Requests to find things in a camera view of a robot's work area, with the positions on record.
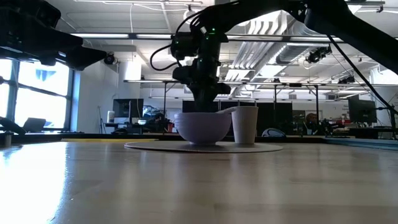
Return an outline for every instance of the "exposed ductwork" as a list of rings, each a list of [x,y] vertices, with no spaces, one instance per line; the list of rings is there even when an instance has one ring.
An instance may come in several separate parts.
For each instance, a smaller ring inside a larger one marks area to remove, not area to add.
[[[301,22],[295,22],[292,27],[288,30],[288,35],[319,35],[319,33],[308,29]],[[309,50],[309,46],[295,45],[295,44],[284,44],[285,48],[276,58],[278,64],[290,64],[297,60],[297,58]]]
[[[293,25],[287,31],[288,35],[319,35],[308,29],[301,22],[294,22]],[[246,78],[249,78],[250,82],[264,82],[264,79],[269,79],[283,71],[286,66],[296,61],[300,56],[307,53],[310,49],[320,47],[313,44],[308,45],[297,45],[291,43],[262,43],[263,47],[259,48],[258,57],[254,60],[249,61],[247,64],[249,68],[254,69],[254,72],[250,72]],[[247,87],[242,86],[237,88],[231,96],[240,95],[241,90],[245,90]]]
[[[277,11],[250,21],[248,34],[281,35],[287,28],[287,15],[284,11]],[[267,52],[272,43],[243,42],[236,56],[232,68],[251,69]]]

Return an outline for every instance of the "window frame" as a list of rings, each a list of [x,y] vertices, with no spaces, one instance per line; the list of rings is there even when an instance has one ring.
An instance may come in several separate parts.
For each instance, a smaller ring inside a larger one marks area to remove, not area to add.
[[[10,80],[5,80],[3,83],[3,85],[4,84],[9,85],[6,118],[8,118],[12,121],[15,121],[16,101],[17,101],[17,96],[18,96],[18,89],[17,89],[15,83],[18,82],[20,66],[21,66],[21,63],[19,61],[12,61],[11,78],[10,78]],[[73,89],[74,89],[74,84],[73,84],[74,77],[75,77],[75,71],[73,71],[72,69],[69,68],[68,92],[67,92],[66,96],[58,94],[58,93],[54,93],[52,91],[43,90],[41,88],[36,88],[33,86],[21,84],[18,82],[19,88],[28,89],[28,90],[35,91],[38,93],[43,93],[46,95],[59,96],[59,97],[66,99],[67,106],[66,106],[65,122],[63,124],[63,128],[44,128],[43,131],[69,131],[70,130],[71,114],[72,114],[72,99],[73,99],[72,94],[73,94]]]

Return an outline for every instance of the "computer monitor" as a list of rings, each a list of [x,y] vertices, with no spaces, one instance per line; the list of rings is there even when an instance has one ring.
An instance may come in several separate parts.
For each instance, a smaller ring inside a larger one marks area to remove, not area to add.
[[[368,100],[348,100],[349,119],[352,122],[376,123],[376,104]]]
[[[113,100],[115,118],[141,118],[144,112],[144,99]]]

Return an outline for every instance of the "person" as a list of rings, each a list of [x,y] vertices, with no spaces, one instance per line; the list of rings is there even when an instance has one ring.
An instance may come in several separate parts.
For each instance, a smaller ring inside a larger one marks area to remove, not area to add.
[[[152,119],[148,120],[144,127],[150,132],[162,132],[164,121],[164,115],[162,113],[158,113]]]
[[[304,130],[307,130],[307,134],[309,134],[309,135],[312,135],[312,134],[314,134],[314,132],[317,130],[317,126],[318,126],[318,124],[317,124],[318,122],[317,122],[317,115],[316,114],[314,114],[314,113],[309,113],[306,117],[305,117],[305,124],[304,124],[304,126],[305,126],[305,129],[303,129],[303,131]]]

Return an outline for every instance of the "window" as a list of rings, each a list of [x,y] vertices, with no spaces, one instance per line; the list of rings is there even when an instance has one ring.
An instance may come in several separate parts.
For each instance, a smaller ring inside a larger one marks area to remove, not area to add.
[[[0,76],[5,80],[11,79],[11,69],[12,62],[10,60],[0,60]],[[9,93],[9,85],[7,83],[3,83],[0,85],[0,116],[7,116],[7,108],[8,108],[8,93]]]
[[[8,92],[9,86],[7,84],[0,85],[0,116],[4,118],[7,115]]]
[[[5,80],[10,80],[11,79],[11,69],[12,69],[12,61],[10,60],[0,60],[0,76],[3,77]]]
[[[0,116],[8,116],[19,126],[28,118],[42,118],[47,130],[70,128],[73,73],[67,66],[10,60],[0,60],[0,66],[6,80],[0,85]],[[8,80],[18,80],[18,88]]]
[[[45,128],[63,128],[67,99],[21,88],[18,91],[15,123],[23,126],[28,118],[46,119]]]
[[[66,96],[68,93],[69,68],[61,63],[45,66],[40,62],[21,62],[19,83]]]

